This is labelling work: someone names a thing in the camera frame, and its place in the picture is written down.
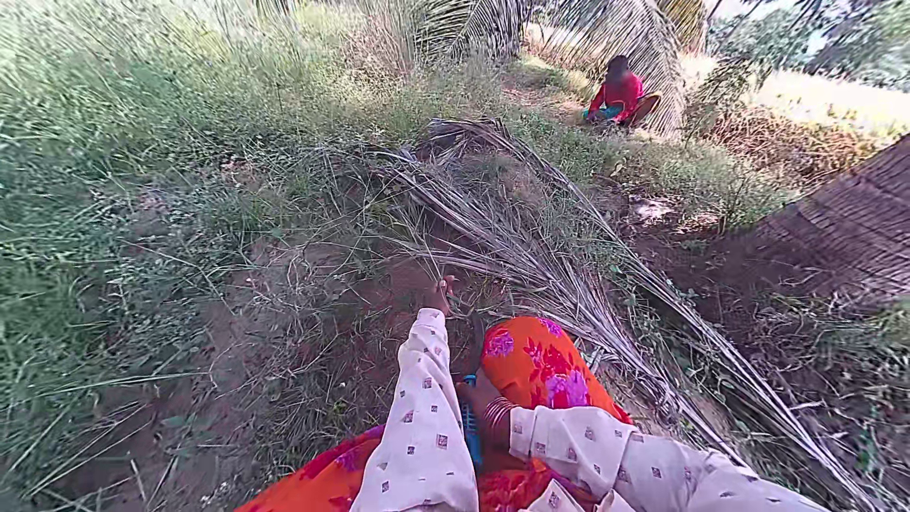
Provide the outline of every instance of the woman in red clothing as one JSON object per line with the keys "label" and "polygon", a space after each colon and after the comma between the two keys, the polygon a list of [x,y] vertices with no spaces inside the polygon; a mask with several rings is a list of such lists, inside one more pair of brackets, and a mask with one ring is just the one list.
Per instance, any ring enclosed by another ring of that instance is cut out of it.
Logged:
{"label": "woman in red clothing", "polygon": [[629,70],[629,58],[615,56],[607,65],[607,75],[585,117],[589,121],[612,119],[622,122],[632,115],[641,96],[642,81]]}

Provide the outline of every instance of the wrist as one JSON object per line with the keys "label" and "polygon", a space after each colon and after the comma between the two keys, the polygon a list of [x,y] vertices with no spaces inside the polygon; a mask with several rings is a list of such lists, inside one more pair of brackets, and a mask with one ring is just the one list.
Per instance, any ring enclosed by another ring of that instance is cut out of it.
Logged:
{"label": "wrist", "polygon": [[504,396],[491,400],[483,412],[483,424],[487,426],[488,437],[494,445],[509,448],[511,410],[518,407]]}

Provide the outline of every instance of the orange floral fabric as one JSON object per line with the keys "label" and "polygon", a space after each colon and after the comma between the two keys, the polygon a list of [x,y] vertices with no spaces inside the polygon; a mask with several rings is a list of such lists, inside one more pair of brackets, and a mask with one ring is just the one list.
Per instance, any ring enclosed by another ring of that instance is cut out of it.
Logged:
{"label": "orange floral fabric", "polygon": [[[565,409],[593,405],[630,424],[629,416],[610,397],[581,358],[571,338],[550,320],[522,316],[490,328],[481,365],[503,396],[521,407],[544,405]],[[360,491],[367,459],[382,437],[384,425],[323,452],[286,476],[236,512],[347,511]],[[485,453],[478,475],[481,512],[527,507],[555,478],[580,505],[594,498],[586,489],[557,475],[542,461],[530,462],[503,453]]]}

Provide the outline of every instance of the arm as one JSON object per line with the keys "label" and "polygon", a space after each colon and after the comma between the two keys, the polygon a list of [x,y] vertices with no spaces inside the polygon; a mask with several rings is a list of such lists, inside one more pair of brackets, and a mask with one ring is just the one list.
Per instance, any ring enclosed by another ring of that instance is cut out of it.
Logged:
{"label": "arm", "polygon": [[418,312],[399,348],[385,433],[367,461],[351,510],[478,509],[474,466],[449,374],[448,338],[442,311]]}
{"label": "arm", "polygon": [[825,512],[726,456],[643,435],[596,407],[511,410],[510,453],[546,462],[598,499],[611,489],[638,512]]}
{"label": "arm", "polygon": [[601,105],[603,105],[603,84],[597,87],[597,94],[594,95],[591,106],[588,107],[588,117],[594,112],[597,112],[601,108]]}

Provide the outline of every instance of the palm tree trunk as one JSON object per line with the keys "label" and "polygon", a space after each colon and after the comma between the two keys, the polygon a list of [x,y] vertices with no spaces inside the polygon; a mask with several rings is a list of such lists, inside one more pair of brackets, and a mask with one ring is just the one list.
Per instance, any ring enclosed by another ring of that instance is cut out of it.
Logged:
{"label": "palm tree trunk", "polygon": [[724,241],[723,273],[787,294],[910,293],[910,136]]}

